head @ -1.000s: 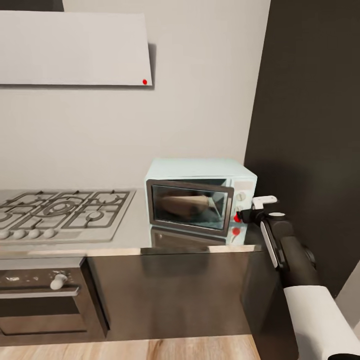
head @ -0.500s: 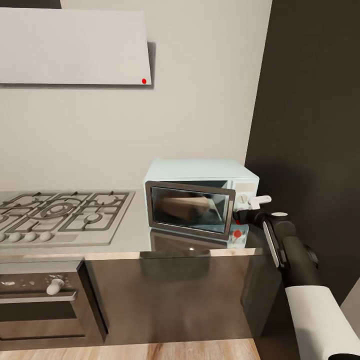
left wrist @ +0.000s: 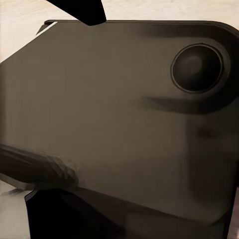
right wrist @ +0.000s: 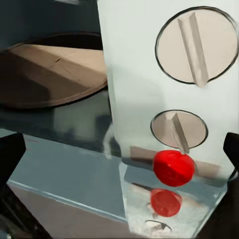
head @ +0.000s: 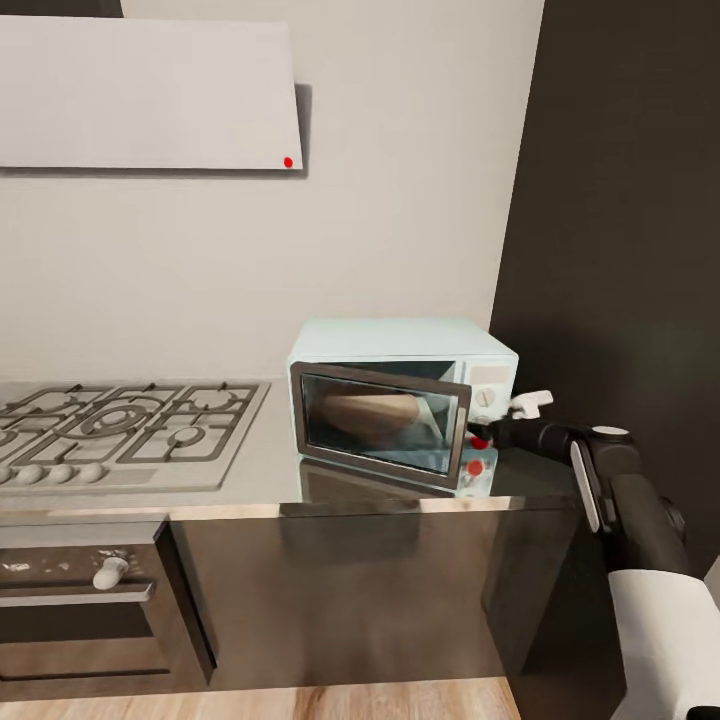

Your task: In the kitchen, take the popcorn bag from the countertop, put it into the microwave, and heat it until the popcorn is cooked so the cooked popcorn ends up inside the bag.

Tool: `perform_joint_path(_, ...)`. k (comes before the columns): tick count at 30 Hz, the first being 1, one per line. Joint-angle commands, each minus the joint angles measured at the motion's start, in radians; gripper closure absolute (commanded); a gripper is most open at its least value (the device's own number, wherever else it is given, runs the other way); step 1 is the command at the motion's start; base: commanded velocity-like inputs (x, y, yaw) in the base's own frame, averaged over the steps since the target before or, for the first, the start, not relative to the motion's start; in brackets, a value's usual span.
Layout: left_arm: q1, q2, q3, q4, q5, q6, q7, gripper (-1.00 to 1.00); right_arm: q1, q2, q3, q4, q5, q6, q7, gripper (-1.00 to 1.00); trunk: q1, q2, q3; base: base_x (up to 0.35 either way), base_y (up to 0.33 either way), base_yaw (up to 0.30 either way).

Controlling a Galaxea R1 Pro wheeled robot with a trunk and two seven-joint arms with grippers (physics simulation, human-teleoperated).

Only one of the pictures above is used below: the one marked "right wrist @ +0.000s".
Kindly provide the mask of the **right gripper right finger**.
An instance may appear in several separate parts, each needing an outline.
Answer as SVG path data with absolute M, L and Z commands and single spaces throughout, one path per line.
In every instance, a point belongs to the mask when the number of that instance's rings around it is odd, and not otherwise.
M 239 134 L 228 132 L 223 150 L 239 172 Z

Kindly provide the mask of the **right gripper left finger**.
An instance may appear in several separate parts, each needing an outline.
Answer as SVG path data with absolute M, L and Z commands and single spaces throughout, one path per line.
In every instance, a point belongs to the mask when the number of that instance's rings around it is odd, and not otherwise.
M 23 134 L 17 132 L 0 138 L 0 191 L 26 152 Z

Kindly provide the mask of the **microwave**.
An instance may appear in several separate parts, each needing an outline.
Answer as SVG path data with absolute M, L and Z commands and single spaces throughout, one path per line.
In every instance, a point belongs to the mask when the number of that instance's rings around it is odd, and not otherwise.
M 0 128 L 223 186 L 239 0 L 0 0 Z M 0 239 L 32 239 L 1 195 Z

